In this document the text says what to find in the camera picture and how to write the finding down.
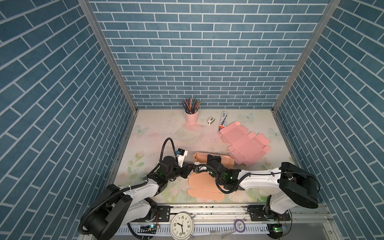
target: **table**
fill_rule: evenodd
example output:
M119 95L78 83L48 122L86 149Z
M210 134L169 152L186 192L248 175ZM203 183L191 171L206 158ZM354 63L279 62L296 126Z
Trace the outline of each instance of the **table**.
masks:
M270 110L226 109L227 125L240 121L255 134L262 133L270 140L271 150L252 166L244 164L235 168L246 170L266 170L281 166L282 162L293 163L288 148L278 130ZM173 139L176 150L188 151L185 162L191 162L196 152L228 155L228 144L221 140L218 125L222 109L200 109L197 124L185 122L184 110L181 109L145 109L139 110L132 133L129 137L114 184L119 187L142 182L142 178L151 171L160 158L160 151L167 137ZM207 123L209 117L215 118L212 125ZM164 156L173 156L172 145L167 143ZM181 177L168 183L168 187L153 197L157 203L201 203L215 202L197 199L187 193L188 179ZM222 202L265 202L268 189L248 189L227 194Z

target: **alarm clock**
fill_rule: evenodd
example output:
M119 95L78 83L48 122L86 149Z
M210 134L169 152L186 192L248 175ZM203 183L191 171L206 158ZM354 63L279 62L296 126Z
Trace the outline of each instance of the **alarm clock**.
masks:
M187 240L191 237L193 230L193 219L191 215L186 212L179 212L170 222L170 233L176 240Z

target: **pink cup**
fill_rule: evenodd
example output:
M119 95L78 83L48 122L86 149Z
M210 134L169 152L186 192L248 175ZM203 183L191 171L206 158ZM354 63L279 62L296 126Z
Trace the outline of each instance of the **pink cup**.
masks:
M195 124L197 123L197 116L199 115L199 112L195 112L194 114L188 114L184 112L184 115L185 115L185 121L188 124Z

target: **blue brick wall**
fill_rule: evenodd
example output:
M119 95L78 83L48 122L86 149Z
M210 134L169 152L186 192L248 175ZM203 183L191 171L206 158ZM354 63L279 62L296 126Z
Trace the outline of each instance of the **blue brick wall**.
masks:
M0 1L0 239L73 239L131 110L76 0Z
M278 109L345 239L384 239L383 12L342 0Z
M139 108L271 108L327 3L91 0Z

